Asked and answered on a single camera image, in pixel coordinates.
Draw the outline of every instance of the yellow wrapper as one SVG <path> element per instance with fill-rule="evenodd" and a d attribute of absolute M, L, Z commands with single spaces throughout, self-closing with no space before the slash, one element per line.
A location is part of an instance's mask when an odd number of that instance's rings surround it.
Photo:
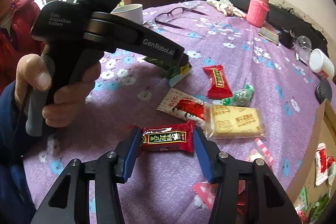
<path fill-rule="evenodd" d="M 255 108 L 205 103 L 204 109 L 207 138 L 264 137 L 260 112 Z"/>

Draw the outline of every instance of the pink thermos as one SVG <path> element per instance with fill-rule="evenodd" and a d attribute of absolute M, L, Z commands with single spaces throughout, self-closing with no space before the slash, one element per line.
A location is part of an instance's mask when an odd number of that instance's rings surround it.
<path fill-rule="evenodd" d="M 246 20 L 253 26 L 261 28 L 268 12 L 268 0 L 251 0 Z"/>

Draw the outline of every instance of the white mug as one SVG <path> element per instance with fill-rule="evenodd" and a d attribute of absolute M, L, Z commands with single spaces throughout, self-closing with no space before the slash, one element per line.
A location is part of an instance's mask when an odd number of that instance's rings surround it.
<path fill-rule="evenodd" d="M 319 48 L 316 48 L 311 52 L 309 57 L 309 67 L 312 72 L 320 77 L 326 79 L 332 79 L 334 77 L 334 65 Z"/>
<path fill-rule="evenodd" d="M 143 23 L 142 4 L 120 6 L 113 9 L 111 14 L 126 18 L 140 25 Z"/>

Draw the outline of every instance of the human hand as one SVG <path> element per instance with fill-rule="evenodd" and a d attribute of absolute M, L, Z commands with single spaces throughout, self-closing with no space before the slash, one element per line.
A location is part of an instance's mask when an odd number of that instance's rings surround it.
<path fill-rule="evenodd" d="M 54 104 L 42 109 L 46 124 L 51 127 L 66 127 L 85 105 L 85 97 L 95 86 L 100 76 L 100 63 L 88 68 L 80 82 L 67 85 L 54 94 Z M 28 85 L 39 91 L 47 91 L 51 87 L 51 77 L 41 57 L 36 54 L 23 56 L 16 69 L 15 100 L 21 106 Z"/>

